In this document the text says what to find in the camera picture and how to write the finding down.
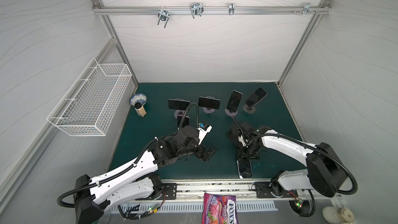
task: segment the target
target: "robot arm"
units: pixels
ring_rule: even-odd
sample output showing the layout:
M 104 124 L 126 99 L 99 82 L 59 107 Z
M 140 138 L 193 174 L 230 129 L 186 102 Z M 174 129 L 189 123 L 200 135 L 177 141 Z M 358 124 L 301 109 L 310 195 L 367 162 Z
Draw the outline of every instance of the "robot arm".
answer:
M 344 166 L 328 144 L 303 143 L 281 135 L 269 127 L 252 128 L 247 122 L 240 126 L 232 125 L 227 136 L 235 145 L 238 166 L 239 161 L 246 161 L 250 166 L 247 161 L 259 159 L 261 148 L 266 147 L 292 157 L 307 167 L 293 172 L 278 172 L 270 184 L 272 193 L 277 197 L 292 189 L 315 189 L 326 197 L 333 197 L 347 178 L 342 169 Z
M 164 186 L 154 174 L 156 170 L 176 162 L 180 156 L 190 154 L 207 162 L 217 151 L 201 144 L 211 126 L 205 122 L 199 126 L 198 130 L 185 126 L 175 134 L 156 138 L 147 146 L 139 161 L 133 159 L 96 177 L 79 177 L 75 189 L 61 195 L 57 203 L 63 207 L 75 208 L 77 224 L 90 224 L 99 219 L 105 210 L 123 202 L 138 198 L 158 198 Z M 72 194 L 74 205 L 62 201 Z
M 266 133 L 278 134 L 275 130 L 269 130 Z M 288 155 L 289 157 L 294 158 L 300 163 L 302 163 L 305 167 L 307 167 L 307 162 L 306 162 L 307 155 L 313 152 L 312 150 L 306 149 L 303 146 L 293 143 L 284 138 L 278 138 L 274 136 L 264 136 L 261 137 L 261 141 L 263 142 L 264 147 Z M 314 144 L 307 143 L 307 145 L 315 147 Z

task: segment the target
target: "dark green table mat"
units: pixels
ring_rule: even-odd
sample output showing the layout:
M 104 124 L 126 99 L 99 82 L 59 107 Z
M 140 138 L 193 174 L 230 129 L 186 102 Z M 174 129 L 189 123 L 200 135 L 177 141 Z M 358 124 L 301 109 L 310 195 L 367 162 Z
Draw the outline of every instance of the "dark green table mat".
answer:
M 262 87 L 267 96 L 256 105 L 256 112 L 247 114 L 242 107 L 244 101 L 258 87 Z M 199 109 L 199 121 L 212 126 L 203 140 L 204 145 L 216 147 L 218 151 L 207 163 L 190 156 L 186 162 L 177 161 L 157 171 L 162 179 L 233 179 L 239 178 L 235 160 L 235 148 L 226 136 L 232 125 L 231 117 L 224 112 L 231 91 L 243 93 L 236 120 L 249 122 L 253 127 L 265 125 L 284 135 L 301 140 L 296 126 L 275 83 L 140 83 L 138 93 L 147 96 L 145 117 L 140 117 L 131 107 L 117 145 L 110 170 L 137 157 L 138 153 L 155 136 L 164 136 L 176 132 L 177 120 L 174 111 L 167 107 L 168 99 L 180 98 L 197 102 L 200 96 L 212 96 L 221 100 L 219 110 L 206 114 Z M 190 124 L 195 126 L 195 107 L 187 114 Z M 268 149 L 261 152 L 260 160 L 251 161 L 253 178 L 271 178 L 279 170 L 297 170 L 305 167 L 291 157 Z

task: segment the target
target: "phone stand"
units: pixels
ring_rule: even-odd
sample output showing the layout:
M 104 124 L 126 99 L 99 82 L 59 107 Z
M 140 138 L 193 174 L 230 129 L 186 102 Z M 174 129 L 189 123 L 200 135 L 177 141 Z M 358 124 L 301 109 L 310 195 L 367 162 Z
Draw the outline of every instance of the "phone stand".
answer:
M 211 96 L 206 96 L 206 97 L 207 97 L 207 98 L 215 99 L 215 97 L 211 97 Z M 203 107 L 203 111 L 206 112 L 206 113 L 208 113 L 208 114 L 214 112 L 215 110 L 216 110 L 216 109 L 213 109 L 213 108 Z
M 184 110 L 176 110 L 174 112 L 174 117 L 177 118 L 178 115 L 184 115 L 185 111 Z
M 256 111 L 255 107 L 249 108 L 247 104 L 243 106 L 243 111 L 247 112 L 248 114 L 253 114 Z
M 225 109 L 225 113 L 226 113 L 226 115 L 228 115 L 230 117 L 233 117 L 233 116 L 238 114 L 238 111 L 236 110 L 236 112 L 232 112 L 232 111 L 230 111 L 228 109 Z

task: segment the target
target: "fox's berries candy bag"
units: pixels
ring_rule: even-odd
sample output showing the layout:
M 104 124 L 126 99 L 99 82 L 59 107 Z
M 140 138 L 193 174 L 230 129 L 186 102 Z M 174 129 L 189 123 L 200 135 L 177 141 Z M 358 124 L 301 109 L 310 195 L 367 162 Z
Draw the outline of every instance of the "fox's berries candy bag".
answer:
M 205 193 L 202 224 L 238 224 L 236 197 Z

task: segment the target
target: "black phone screen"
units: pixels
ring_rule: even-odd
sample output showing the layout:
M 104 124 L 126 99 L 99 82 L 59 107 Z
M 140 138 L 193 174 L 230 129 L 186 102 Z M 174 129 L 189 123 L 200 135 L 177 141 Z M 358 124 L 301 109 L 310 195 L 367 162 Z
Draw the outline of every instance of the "black phone screen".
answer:
M 220 109 L 220 100 L 207 97 L 199 97 L 198 105 L 200 107 Z
M 267 95 L 267 92 L 264 91 L 261 87 L 259 87 L 254 93 L 249 96 L 246 100 L 246 105 L 250 108 L 254 107 L 262 98 Z
M 228 105 L 226 106 L 227 110 L 231 112 L 238 111 L 240 100 L 242 99 L 243 94 L 233 90 L 231 93 L 231 97 L 229 98 Z
M 180 126 L 181 119 L 182 119 L 182 115 L 177 115 L 177 128 Z M 182 127 L 184 127 L 184 126 L 189 126 L 189 117 L 188 116 L 185 116 L 185 118 L 184 118 Z
M 249 159 L 237 161 L 238 172 L 240 178 L 252 178 L 253 171 L 251 170 L 251 162 Z
M 185 110 L 189 105 L 189 101 L 181 101 L 176 99 L 169 99 L 168 103 L 170 109 L 176 110 Z

